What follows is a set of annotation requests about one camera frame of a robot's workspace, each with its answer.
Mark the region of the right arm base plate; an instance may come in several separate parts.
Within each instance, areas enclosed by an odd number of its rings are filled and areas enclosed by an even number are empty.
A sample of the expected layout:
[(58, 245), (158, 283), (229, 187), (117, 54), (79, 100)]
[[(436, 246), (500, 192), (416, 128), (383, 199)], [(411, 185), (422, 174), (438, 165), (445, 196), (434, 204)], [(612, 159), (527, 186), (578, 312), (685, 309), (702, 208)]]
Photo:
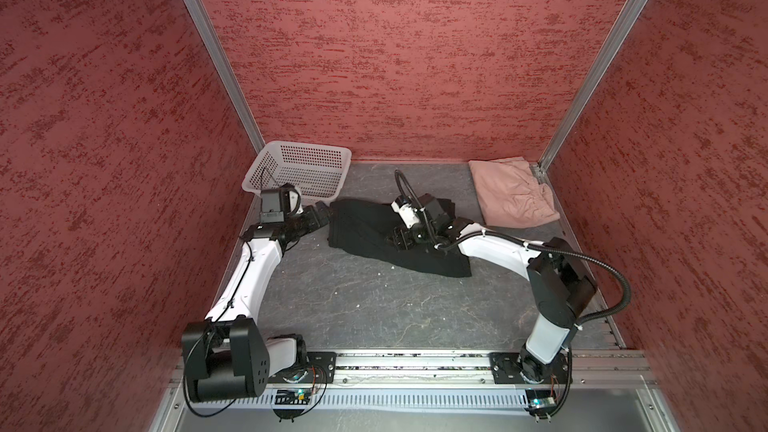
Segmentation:
[(542, 385), (555, 379), (564, 385), (570, 373), (568, 359), (562, 353), (557, 354), (548, 364), (526, 351), (491, 352), (488, 358), (495, 384)]

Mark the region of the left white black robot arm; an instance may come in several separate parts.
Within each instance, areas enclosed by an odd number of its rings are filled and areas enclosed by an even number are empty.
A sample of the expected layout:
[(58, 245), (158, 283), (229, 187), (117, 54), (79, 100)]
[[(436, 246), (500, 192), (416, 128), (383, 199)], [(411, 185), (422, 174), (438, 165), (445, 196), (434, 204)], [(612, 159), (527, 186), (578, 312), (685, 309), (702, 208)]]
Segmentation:
[(318, 202), (282, 222), (251, 225), (240, 259), (221, 297), (202, 321), (181, 337), (183, 390), (190, 403), (258, 397), (270, 378), (310, 368), (299, 334), (266, 338), (257, 319), (270, 279), (289, 246), (329, 224)]

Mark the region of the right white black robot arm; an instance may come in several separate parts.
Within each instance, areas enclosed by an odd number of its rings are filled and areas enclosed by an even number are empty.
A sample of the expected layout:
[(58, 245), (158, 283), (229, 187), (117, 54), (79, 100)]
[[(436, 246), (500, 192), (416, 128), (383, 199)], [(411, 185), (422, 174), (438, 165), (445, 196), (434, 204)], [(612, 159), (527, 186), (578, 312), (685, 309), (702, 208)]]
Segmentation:
[(443, 253), (457, 251), (485, 260), (526, 279), (538, 317), (518, 355), (523, 379), (539, 384), (548, 379), (562, 352), (578, 331), (577, 321), (596, 293), (586, 269), (576, 263), (569, 244), (559, 238), (549, 242), (525, 241), (477, 222), (456, 218), (439, 201), (426, 194), (419, 207), (401, 195), (391, 208), (402, 223), (391, 241), (401, 250), (428, 245)]

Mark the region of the black shorts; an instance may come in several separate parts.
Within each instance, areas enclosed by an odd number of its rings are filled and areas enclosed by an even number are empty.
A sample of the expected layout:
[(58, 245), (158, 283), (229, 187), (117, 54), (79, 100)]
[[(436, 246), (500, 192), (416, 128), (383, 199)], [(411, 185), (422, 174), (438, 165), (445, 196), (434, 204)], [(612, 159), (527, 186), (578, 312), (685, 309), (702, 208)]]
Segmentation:
[(402, 224), (388, 204), (345, 198), (330, 205), (328, 244), (359, 257), (376, 259), (411, 271), (448, 278), (472, 276), (469, 259), (436, 251), (429, 244), (398, 249), (391, 237)]

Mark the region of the white plastic basket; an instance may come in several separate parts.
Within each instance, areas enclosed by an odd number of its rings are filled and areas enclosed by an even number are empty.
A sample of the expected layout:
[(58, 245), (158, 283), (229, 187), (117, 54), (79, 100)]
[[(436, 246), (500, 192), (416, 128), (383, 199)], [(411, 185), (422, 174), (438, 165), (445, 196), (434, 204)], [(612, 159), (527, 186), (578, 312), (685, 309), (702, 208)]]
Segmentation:
[(343, 188), (351, 159), (352, 152), (345, 147), (271, 141), (258, 153), (242, 189), (259, 196), (262, 190), (288, 183), (299, 190), (306, 205), (330, 203)]

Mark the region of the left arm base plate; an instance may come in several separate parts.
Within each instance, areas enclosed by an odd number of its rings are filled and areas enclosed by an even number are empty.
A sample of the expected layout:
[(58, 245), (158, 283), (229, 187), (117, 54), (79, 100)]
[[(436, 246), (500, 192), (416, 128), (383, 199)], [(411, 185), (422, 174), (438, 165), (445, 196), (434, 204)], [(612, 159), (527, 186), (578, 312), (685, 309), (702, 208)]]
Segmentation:
[(273, 385), (311, 385), (334, 380), (337, 354), (310, 351), (301, 362), (297, 354), (268, 352), (255, 361), (254, 383)]

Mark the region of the pink shorts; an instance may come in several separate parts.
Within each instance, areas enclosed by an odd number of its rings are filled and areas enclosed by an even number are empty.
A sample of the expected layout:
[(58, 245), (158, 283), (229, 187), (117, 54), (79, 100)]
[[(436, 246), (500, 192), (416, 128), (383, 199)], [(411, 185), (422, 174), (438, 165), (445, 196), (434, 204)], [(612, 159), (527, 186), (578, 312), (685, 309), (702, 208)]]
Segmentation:
[(522, 157), (469, 161), (476, 196), (489, 226), (525, 229), (560, 220), (551, 189)]

